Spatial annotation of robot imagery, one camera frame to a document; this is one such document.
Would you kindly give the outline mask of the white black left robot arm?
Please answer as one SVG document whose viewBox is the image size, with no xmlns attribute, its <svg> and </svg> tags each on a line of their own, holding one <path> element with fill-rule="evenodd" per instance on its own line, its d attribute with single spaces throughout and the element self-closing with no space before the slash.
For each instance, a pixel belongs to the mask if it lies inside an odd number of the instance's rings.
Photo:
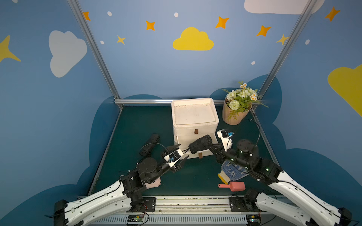
<svg viewBox="0 0 362 226">
<path fill-rule="evenodd" d="M 138 211 L 144 204 L 143 192 L 158 183 L 168 171 L 180 170 L 188 157 L 179 145 L 165 147 L 160 162 L 146 157 L 134 170 L 105 189 L 74 202 L 61 200 L 55 203 L 53 224 L 87 226 L 118 212 Z"/>
</svg>

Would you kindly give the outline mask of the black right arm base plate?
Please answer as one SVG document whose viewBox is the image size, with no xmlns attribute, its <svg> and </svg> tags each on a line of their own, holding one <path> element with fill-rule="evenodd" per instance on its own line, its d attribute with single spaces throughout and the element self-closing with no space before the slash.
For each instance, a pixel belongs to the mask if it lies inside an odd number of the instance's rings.
<svg viewBox="0 0 362 226">
<path fill-rule="evenodd" d="M 231 212 L 259 212 L 260 210 L 254 202 L 244 199 L 244 197 L 231 196 L 229 198 Z"/>
</svg>

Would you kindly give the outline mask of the white three drawer cabinet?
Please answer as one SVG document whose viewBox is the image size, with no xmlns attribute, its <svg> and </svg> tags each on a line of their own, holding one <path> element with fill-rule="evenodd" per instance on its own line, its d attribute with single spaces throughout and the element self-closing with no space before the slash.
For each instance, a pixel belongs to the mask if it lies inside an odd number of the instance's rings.
<svg viewBox="0 0 362 226">
<path fill-rule="evenodd" d="M 211 98 L 181 99 L 171 103 L 175 144 L 185 150 L 189 144 L 205 135 L 217 143 L 219 124 L 216 107 Z"/>
</svg>

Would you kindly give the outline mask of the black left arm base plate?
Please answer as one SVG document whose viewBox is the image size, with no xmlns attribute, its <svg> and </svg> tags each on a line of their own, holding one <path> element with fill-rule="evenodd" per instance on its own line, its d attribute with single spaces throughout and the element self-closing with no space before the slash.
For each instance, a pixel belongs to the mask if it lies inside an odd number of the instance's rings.
<svg viewBox="0 0 362 226">
<path fill-rule="evenodd" d="M 155 197 L 143 197 L 138 202 L 132 203 L 132 207 L 129 212 L 155 212 L 156 198 Z"/>
</svg>

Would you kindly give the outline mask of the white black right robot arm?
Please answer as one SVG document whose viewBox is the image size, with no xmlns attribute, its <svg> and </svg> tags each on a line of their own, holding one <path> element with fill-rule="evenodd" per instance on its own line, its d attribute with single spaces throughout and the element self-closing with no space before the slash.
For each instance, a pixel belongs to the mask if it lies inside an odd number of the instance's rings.
<svg viewBox="0 0 362 226">
<path fill-rule="evenodd" d="M 228 145 L 211 144 L 208 148 L 219 163 L 227 160 L 245 168 L 252 178 L 293 202 L 290 205 L 263 192 L 248 192 L 245 195 L 247 202 L 253 202 L 259 210 L 297 226 L 348 226 L 352 223 L 352 213 L 348 209 L 330 205 L 309 192 L 280 166 L 260 157 L 258 147 L 249 140 L 239 140 L 236 149 L 228 148 Z"/>
</svg>

